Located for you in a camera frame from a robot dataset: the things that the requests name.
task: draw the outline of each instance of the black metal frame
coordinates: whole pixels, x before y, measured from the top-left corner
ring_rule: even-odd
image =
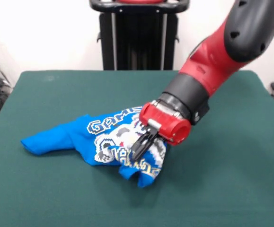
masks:
[[[99,17],[98,38],[101,39],[104,70],[173,69],[178,25],[175,13],[186,10],[189,0],[159,4],[91,0],[90,4],[103,12]]]
[[[103,2],[101,0],[90,0],[90,6],[99,12],[105,13],[181,13],[188,9],[189,0],[178,0],[176,3],[167,1],[157,4],[131,4],[122,2]]]

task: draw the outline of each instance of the green tablecloth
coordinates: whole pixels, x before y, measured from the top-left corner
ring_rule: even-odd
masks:
[[[234,74],[210,112],[139,189],[75,151],[34,157],[20,139],[157,98],[176,72],[24,72],[0,113],[0,227],[274,226],[274,102]]]

